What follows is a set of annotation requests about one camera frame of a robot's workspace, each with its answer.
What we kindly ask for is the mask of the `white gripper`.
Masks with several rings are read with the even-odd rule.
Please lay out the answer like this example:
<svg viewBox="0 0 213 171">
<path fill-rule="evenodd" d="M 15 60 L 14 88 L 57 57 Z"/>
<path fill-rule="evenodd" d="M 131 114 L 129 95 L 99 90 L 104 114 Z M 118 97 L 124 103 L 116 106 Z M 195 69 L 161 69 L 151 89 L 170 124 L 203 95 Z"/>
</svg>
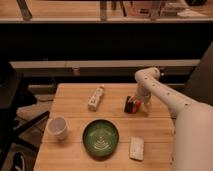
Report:
<svg viewBox="0 0 213 171">
<path fill-rule="evenodd" d="M 137 84 L 134 97 L 141 102 L 141 109 L 145 112 L 149 110 L 151 92 L 147 90 L 142 84 Z M 124 112 L 132 113 L 134 102 L 131 96 L 126 97 Z"/>
</svg>

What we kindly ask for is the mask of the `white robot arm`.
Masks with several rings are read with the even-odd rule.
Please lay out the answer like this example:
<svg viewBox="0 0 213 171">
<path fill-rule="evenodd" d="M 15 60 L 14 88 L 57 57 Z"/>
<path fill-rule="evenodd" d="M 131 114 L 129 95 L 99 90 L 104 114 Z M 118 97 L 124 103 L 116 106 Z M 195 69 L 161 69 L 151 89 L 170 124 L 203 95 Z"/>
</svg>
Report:
<svg viewBox="0 0 213 171">
<path fill-rule="evenodd" d="M 156 67 L 136 71 L 131 101 L 154 95 L 176 116 L 172 171 L 213 171 L 213 106 L 162 84 L 160 76 Z"/>
</svg>

